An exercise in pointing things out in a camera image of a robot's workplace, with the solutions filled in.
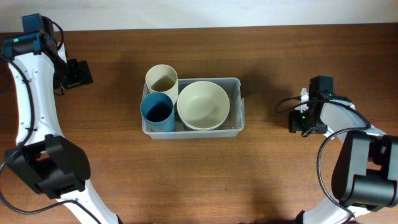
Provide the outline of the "cream cup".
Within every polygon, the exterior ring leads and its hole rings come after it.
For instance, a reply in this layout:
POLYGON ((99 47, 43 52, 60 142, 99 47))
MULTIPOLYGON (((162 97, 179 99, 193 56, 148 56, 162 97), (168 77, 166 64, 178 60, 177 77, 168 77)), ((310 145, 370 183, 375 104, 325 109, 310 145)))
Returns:
POLYGON ((146 85, 151 93, 162 92, 170 97, 173 105, 178 100, 178 75, 170 65, 155 65, 146 73, 146 85))

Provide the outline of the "blue cup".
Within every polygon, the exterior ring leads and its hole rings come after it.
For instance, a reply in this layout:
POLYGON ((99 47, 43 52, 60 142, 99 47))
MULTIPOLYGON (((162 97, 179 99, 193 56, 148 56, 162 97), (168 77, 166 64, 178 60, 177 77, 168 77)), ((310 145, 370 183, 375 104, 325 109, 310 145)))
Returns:
POLYGON ((175 129, 175 110, 168 95, 155 92, 141 102, 141 115, 154 132, 169 132, 175 129))

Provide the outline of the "cream bowl front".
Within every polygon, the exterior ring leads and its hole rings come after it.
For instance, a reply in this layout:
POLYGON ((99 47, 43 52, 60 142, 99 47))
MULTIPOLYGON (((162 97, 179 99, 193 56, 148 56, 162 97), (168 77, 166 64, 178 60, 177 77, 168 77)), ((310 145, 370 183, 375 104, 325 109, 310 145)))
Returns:
POLYGON ((219 128, 226 121, 230 108, 226 91, 209 81, 187 85, 177 100, 178 115, 183 124, 196 131, 219 128))

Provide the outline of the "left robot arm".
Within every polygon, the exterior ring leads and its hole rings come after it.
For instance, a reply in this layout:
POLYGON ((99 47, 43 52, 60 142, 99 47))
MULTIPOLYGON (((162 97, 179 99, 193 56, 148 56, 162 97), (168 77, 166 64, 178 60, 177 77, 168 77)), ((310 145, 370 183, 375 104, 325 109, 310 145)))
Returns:
POLYGON ((6 152, 4 167, 82 223, 119 223, 91 183, 84 150, 65 138, 58 122, 55 90, 92 84, 88 64, 67 57, 64 41, 55 36, 61 27, 48 17, 24 16, 22 26, 22 34, 7 37, 1 48, 19 115, 17 145, 6 152))

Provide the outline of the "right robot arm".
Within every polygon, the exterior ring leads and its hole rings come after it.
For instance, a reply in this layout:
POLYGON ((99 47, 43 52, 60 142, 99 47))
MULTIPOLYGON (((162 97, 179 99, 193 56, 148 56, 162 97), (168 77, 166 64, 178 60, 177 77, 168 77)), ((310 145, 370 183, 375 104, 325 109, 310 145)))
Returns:
POLYGON ((397 206, 397 137, 375 128, 353 102, 333 91, 331 77, 310 79, 309 88, 290 108, 289 131, 302 137, 322 134, 317 154, 317 176, 325 198, 301 211, 296 223, 350 223, 356 217, 397 206), (333 138, 342 142, 331 178, 331 191, 321 179, 321 159, 333 138))

